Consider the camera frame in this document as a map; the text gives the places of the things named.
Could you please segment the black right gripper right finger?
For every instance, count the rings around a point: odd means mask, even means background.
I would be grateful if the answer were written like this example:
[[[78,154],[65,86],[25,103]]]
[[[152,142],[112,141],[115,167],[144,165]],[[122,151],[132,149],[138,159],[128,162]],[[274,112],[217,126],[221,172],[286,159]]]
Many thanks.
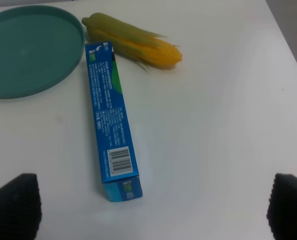
[[[266,218],[275,240],[297,240],[297,177],[277,173]]]

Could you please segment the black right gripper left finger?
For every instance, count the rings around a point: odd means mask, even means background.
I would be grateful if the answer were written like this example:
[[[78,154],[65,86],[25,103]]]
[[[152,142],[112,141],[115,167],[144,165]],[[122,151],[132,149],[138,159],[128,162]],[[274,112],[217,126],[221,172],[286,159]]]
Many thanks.
[[[0,188],[0,240],[34,240],[42,220],[35,173],[22,173]]]

